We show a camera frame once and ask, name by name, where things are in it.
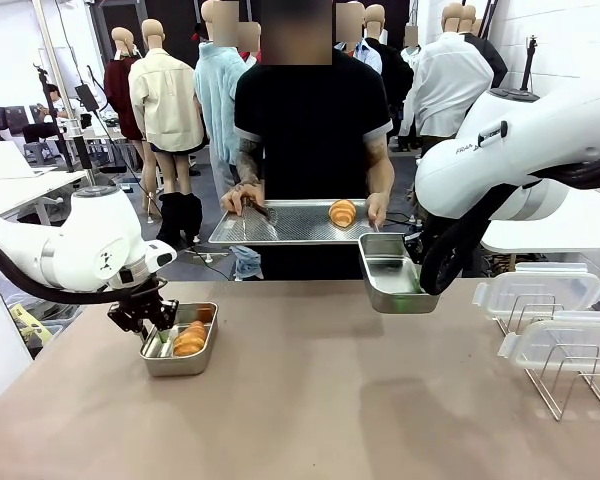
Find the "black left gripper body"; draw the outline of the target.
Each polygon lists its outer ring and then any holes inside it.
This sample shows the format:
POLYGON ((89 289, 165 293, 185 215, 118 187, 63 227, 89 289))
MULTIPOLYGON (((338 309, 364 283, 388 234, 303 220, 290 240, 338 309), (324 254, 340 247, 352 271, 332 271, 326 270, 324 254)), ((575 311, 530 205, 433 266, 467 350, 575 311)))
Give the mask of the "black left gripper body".
POLYGON ((155 320, 161 302, 164 301, 160 295, 160 290, 166 284, 167 281, 164 278, 150 278, 144 284, 135 288, 130 296, 118 303, 131 306, 144 320, 155 320))

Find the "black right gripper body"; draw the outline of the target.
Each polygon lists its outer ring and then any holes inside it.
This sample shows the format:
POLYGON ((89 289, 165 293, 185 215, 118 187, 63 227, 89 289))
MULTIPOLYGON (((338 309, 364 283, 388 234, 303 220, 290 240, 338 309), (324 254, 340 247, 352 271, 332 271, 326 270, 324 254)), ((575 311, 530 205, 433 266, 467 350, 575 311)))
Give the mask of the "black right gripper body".
POLYGON ((404 234, 403 244, 411 261, 416 265, 421 265, 426 255, 421 232, 404 234))

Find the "person's left hand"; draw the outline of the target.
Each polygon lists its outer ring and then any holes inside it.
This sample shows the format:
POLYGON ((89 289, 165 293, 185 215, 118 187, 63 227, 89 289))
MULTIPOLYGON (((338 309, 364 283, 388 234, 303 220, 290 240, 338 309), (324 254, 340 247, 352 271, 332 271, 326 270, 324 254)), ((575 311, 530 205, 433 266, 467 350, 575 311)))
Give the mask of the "person's left hand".
POLYGON ((369 223, 380 229, 386 220, 390 196, 386 192, 376 192, 369 195, 366 200, 367 216, 369 223))

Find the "person's right hand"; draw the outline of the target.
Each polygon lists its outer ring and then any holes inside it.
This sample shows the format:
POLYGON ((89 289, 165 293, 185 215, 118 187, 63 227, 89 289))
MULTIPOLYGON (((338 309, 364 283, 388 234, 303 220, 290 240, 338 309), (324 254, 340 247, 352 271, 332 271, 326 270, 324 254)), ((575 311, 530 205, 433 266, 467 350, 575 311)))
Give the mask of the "person's right hand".
POLYGON ((264 188, 259 182, 241 182, 235 185, 221 199, 222 207, 229 213, 242 215, 246 203, 265 206, 264 188))

